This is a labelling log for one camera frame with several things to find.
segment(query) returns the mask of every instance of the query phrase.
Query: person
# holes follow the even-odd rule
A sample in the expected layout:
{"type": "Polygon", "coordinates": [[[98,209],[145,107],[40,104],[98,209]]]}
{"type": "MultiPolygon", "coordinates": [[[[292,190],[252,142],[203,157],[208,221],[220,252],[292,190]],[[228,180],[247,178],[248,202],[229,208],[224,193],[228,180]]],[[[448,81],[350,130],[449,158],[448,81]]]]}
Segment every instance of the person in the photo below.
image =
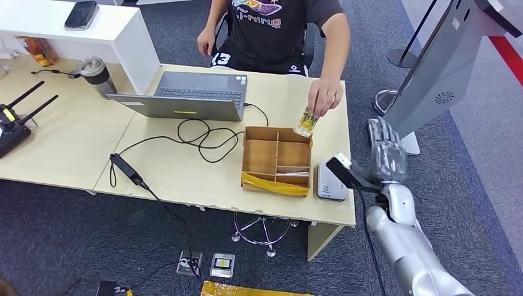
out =
{"type": "Polygon", "coordinates": [[[19,294],[6,280],[0,277],[0,296],[19,296],[19,294]]]}
{"type": "Polygon", "coordinates": [[[311,84],[307,112],[319,118],[338,106],[350,46],[339,0],[212,0],[197,39],[204,57],[211,56],[215,28],[226,11],[232,14],[232,35],[212,57],[211,67],[307,76],[301,48],[307,23],[315,23],[326,39],[325,58],[320,78],[311,84]]]}

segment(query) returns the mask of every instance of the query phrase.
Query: laptop keyboard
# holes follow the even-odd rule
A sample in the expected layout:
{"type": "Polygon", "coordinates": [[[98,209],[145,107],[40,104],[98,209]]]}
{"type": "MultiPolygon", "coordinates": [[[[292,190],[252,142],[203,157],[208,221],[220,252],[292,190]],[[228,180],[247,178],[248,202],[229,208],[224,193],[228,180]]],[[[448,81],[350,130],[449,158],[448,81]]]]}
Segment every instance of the laptop keyboard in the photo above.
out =
{"type": "Polygon", "coordinates": [[[195,89],[160,88],[157,96],[233,101],[237,110],[240,110],[240,102],[242,100],[241,91],[198,91],[195,89]]]}

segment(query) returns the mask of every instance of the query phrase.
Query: laptop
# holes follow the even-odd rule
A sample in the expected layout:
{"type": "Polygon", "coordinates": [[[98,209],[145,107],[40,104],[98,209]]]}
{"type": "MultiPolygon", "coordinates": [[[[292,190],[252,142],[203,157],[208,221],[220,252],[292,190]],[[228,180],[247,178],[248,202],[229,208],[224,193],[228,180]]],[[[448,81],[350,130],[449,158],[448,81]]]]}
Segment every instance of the laptop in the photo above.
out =
{"type": "Polygon", "coordinates": [[[108,94],[147,117],[241,121],[247,76],[164,72],[153,96],[108,94]]]}

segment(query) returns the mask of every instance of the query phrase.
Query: speaker grille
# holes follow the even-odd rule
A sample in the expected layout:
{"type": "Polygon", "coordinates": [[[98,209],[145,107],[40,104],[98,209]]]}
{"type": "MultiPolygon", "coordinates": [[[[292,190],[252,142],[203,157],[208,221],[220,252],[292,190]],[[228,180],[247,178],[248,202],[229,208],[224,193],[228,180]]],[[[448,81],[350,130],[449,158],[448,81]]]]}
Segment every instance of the speaker grille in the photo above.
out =
{"type": "Polygon", "coordinates": [[[454,99],[454,92],[444,91],[434,98],[434,102],[436,102],[438,104],[445,104],[445,103],[452,101],[452,99],[454,99]]]}

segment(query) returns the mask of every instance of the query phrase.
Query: man's left hand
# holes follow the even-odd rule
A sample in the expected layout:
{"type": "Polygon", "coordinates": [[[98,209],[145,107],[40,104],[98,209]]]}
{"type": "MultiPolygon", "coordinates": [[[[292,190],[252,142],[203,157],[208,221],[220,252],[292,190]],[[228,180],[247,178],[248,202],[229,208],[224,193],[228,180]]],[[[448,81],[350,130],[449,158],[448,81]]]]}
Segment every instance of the man's left hand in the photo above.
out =
{"type": "Polygon", "coordinates": [[[309,91],[307,112],[315,118],[322,117],[340,104],[342,96],[343,88],[339,79],[314,80],[309,91]]]}

